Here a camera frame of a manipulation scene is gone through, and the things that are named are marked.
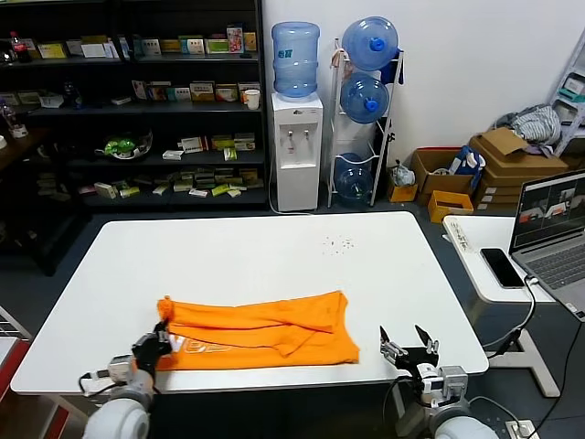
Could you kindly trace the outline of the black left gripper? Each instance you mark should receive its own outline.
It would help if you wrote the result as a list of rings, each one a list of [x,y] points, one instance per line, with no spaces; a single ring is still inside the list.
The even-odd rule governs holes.
[[[137,369],[155,375],[159,359],[172,352],[168,329],[163,323],[157,323],[154,328],[141,336],[132,347]]]

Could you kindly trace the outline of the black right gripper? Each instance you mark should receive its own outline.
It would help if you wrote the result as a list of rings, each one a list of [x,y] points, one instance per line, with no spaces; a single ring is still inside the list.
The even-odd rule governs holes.
[[[396,369],[406,370],[414,380],[437,376],[437,352],[439,341],[433,339],[422,327],[415,330],[425,348],[406,350],[392,341],[383,326],[379,327],[380,354],[388,362],[395,362]]]

